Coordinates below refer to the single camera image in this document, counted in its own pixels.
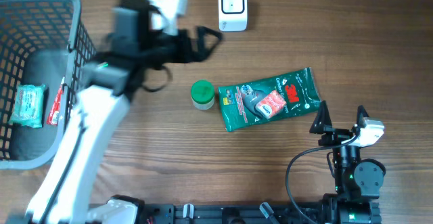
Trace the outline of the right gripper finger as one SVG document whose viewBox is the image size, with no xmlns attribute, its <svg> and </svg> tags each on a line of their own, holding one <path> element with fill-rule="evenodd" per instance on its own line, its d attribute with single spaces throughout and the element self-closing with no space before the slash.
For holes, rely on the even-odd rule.
<svg viewBox="0 0 433 224">
<path fill-rule="evenodd" d="M 358 108 L 357 108 L 357 120 L 356 120 L 357 127 L 364 127 L 366 118 L 369 118 L 369 115 L 368 115 L 366 109 L 364 108 L 363 105 L 358 106 Z"/>
<path fill-rule="evenodd" d="M 317 115 L 310 127 L 309 133 L 322 135 L 332 131 L 332 121 L 329 115 L 327 103 L 323 100 L 319 105 L 319 110 L 317 111 Z"/>
</svg>

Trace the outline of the green 3M gloves package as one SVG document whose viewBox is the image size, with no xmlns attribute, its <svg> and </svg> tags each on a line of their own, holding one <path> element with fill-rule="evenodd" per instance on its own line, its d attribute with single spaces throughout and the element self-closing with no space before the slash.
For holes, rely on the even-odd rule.
<svg viewBox="0 0 433 224">
<path fill-rule="evenodd" d="M 286 101 L 283 110 L 266 119 L 255 105 L 276 90 Z M 219 87 L 221 114 L 228 132 L 275 120 L 304 116 L 319 109 L 321 98 L 310 68 L 257 81 Z"/>
</svg>

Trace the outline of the green lid plastic jar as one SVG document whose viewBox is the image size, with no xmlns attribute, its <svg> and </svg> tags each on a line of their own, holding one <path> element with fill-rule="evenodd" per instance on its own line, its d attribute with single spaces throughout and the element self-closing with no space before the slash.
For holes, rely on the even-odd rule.
<svg viewBox="0 0 433 224">
<path fill-rule="evenodd" d="M 196 81 L 191 86 L 191 100 L 199 110 L 208 110 L 214 105 L 214 87 L 206 80 Z"/>
</svg>

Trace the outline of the red white small packet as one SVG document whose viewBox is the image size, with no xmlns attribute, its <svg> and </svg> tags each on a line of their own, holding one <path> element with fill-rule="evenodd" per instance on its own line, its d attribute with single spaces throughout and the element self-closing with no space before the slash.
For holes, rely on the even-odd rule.
<svg viewBox="0 0 433 224">
<path fill-rule="evenodd" d="M 285 106 L 285 99 L 276 90 L 273 90 L 255 105 L 255 109 L 266 119 L 270 119 L 279 114 Z"/>
</svg>

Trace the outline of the red toothpaste tube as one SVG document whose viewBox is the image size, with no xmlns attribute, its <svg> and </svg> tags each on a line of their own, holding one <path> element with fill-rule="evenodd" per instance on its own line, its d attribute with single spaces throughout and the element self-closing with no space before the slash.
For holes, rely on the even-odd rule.
<svg viewBox="0 0 433 224">
<path fill-rule="evenodd" d="M 64 82 L 65 82 L 65 77 L 62 78 L 62 81 L 60 83 L 60 87 L 58 89 L 58 92 L 55 96 L 55 100 L 53 102 L 53 105 L 50 109 L 48 118 L 47 118 L 47 124 L 51 125 L 51 126 L 57 126 L 58 125 L 58 120 L 60 117 L 60 104 L 61 104 L 61 97 L 64 93 Z"/>
</svg>

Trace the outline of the light green wipes packet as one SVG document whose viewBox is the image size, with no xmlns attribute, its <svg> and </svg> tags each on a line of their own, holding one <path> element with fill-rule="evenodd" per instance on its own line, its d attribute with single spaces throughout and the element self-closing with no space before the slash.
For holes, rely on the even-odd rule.
<svg viewBox="0 0 433 224">
<path fill-rule="evenodd" d="M 41 128 L 46 86 L 18 85 L 9 124 Z"/>
</svg>

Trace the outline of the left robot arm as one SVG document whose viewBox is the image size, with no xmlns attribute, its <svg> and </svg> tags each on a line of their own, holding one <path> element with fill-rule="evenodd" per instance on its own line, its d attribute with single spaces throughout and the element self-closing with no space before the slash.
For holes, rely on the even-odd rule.
<svg viewBox="0 0 433 224">
<path fill-rule="evenodd" d="M 97 208 L 89 201 L 108 143 L 129 111 L 147 69 L 167 63 L 206 60 L 204 37 L 220 32 L 200 26 L 197 39 L 177 27 L 187 0 L 120 0 L 108 51 L 96 53 L 81 69 L 82 89 L 49 172 L 26 210 L 28 223 L 136 223 L 142 205 L 111 200 Z"/>
</svg>

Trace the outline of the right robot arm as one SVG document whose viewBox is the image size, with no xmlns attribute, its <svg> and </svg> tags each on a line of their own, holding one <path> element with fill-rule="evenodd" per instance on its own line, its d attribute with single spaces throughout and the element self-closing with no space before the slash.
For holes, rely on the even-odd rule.
<svg viewBox="0 0 433 224">
<path fill-rule="evenodd" d="M 321 136 L 319 145 L 331 150 L 328 160 L 336 187 L 335 194 L 325 194 L 320 201 L 320 223 L 378 224 L 382 222 L 380 197 L 386 175 L 385 166 L 374 159 L 362 159 L 361 149 L 372 146 L 383 136 L 382 121 L 368 115 L 363 106 L 357 109 L 357 121 L 352 129 L 332 126 L 325 101 L 310 132 Z"/>
</svg>

